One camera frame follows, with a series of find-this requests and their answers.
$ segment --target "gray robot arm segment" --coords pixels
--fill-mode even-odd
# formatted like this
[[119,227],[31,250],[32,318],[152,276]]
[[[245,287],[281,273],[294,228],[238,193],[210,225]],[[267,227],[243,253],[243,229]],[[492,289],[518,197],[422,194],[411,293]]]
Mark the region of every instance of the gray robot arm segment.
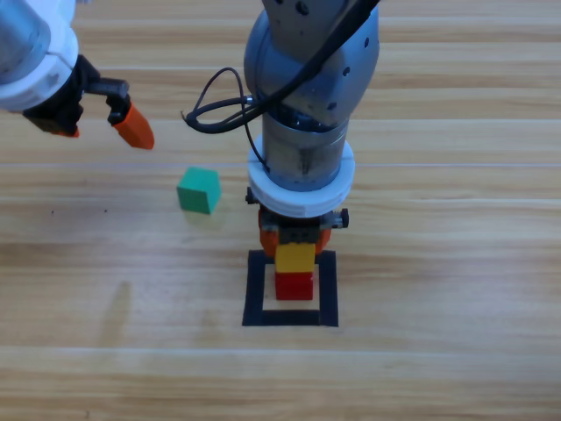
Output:
[[29,75],[44,59],[51,31],[22,1],[0,1],[0,83]]
[[[285,86],[325,42],[350,6],[345,1],[263,0],[265,10],[245,52],[245,78],[255,97]],[[305,4],[302,15],[298,4]],[[356,109],[370,83],[380,52],[378,8],[324,64],[282,103],[292,112],[276,116],[294,128],[336,127]]]

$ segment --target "block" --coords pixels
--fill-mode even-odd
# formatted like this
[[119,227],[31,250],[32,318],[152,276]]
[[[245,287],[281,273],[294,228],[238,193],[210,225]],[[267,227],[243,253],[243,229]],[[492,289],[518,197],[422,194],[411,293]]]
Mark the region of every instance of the block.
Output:
[[316,244],[290,243],[277,246],[274,265],[279,274],[314,272],[316,264]]
[[184,211],[211,214],[217,207],[222,191],[218,172],[191,167],[177,186],[177,196]]
[[311,301],[314,297],[314,273],[274,274],[279,301]]

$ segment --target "yellow block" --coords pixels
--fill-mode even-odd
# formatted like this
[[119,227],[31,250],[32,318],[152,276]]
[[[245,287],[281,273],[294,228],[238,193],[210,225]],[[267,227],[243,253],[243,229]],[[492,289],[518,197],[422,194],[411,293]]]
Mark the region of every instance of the yellow block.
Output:
[[277,274],[300,274],[314,272],[316,264],[315,244],[279,244],[274,256]]

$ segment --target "green cube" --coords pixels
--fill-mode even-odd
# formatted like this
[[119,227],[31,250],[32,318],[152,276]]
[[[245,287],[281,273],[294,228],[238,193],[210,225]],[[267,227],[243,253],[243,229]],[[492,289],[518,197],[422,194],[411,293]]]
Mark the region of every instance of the green cube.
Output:
[[177,186],[177,196],[184,211],[211,214],[221,196],[218,172],[189,168]]

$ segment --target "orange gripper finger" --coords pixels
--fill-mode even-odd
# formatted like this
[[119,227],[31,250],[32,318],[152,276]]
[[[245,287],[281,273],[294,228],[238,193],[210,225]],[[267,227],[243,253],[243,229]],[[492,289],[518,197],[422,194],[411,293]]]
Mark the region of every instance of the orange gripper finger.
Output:
[[321,254],[331,239],[331,230],[321,230],[319,241],[316,243],[316,254]]
[[267,257],[274,257],[279,244],[279,235],[276,232],[268,232],[259,230],[259,239],[261,246]]
[[148,124],[148,120],[140,114],[140,111],[131,103],[126,118],[114,125],[121,137],[132,147],[141,149],[154,148],[154,133]]

